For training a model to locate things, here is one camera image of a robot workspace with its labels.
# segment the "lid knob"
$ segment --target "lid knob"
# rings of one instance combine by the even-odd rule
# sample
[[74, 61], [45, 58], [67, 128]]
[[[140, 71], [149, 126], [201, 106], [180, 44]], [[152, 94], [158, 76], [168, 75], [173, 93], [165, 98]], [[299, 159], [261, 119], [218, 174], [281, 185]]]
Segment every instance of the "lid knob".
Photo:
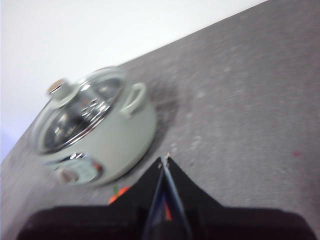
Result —
[[65, 78], [55, 81], [47, 90], [47, 93], [50, 95], [50, 97], [57, 101], [65, 99], [72, 92], [73, 88]]

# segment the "gray carpet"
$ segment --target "gray carpet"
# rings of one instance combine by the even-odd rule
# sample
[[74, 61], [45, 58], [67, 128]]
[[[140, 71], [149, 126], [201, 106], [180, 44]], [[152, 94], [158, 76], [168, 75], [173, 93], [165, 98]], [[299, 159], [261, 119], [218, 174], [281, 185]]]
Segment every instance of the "gray carpet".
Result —
[[27, 130], [1, 164], [1, 239], [34, 211], [105, 204], [168, 151], [221, 204], [299, 213], [320, 237], [319, 1], [267, 1], [123, 67], [157, 106], [148, 154], [109, 185], [68, 187], [30, 152]]

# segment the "pot handle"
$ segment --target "pot handle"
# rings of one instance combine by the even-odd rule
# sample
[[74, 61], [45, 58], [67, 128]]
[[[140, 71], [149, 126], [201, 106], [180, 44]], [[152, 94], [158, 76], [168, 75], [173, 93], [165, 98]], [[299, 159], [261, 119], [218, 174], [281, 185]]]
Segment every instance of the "pot handle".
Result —
[[126, 101], [124, 102], [123, 107], [120, 110], [120, 113], [127, 119], [132, 118], [133, 112], [144, 103], [146, 95], [147, 88], [143, 82], [134, 84]]

